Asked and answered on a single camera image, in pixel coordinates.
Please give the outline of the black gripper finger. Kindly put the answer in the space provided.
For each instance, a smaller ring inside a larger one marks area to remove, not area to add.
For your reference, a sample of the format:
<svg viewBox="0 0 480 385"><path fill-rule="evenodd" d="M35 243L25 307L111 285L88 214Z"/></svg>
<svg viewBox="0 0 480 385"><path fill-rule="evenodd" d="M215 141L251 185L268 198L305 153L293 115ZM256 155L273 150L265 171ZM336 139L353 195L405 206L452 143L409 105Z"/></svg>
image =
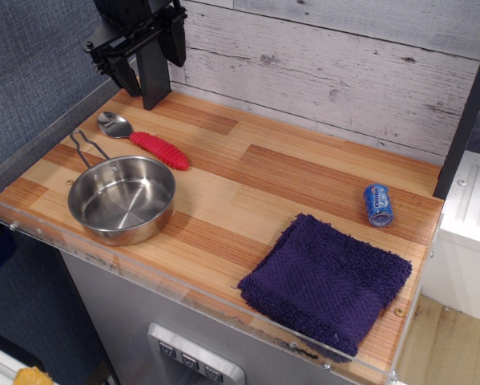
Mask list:
<svg viewBox="0 0 480 385"><path fill-rule="evenodd" d="M136 74L127 59L119 56L109 58L108 70L108 75L115 84L123 88L130 96L142 95Z"/></svg>
<svg viewBox="0 0 480 385"><path fill-rule="evenodd" d="M159 37L159 45L163 56L170 63L182 67L186 61L186 35L184 22L176 18L167 25Z"/></svg>

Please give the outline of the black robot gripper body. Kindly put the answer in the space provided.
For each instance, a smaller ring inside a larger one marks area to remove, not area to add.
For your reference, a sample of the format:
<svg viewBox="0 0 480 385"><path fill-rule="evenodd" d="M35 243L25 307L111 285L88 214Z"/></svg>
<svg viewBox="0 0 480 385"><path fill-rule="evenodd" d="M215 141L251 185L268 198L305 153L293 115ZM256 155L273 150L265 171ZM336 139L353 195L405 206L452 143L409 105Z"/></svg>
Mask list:
<svg viewBox="0 0 480 385"><path fill-rule="evenodd" d="M109 74L109 58L129 58L152 41L176 18L183 22L186 9L179 1L96 1L100 21L86 40L96 70Z"/></svg>

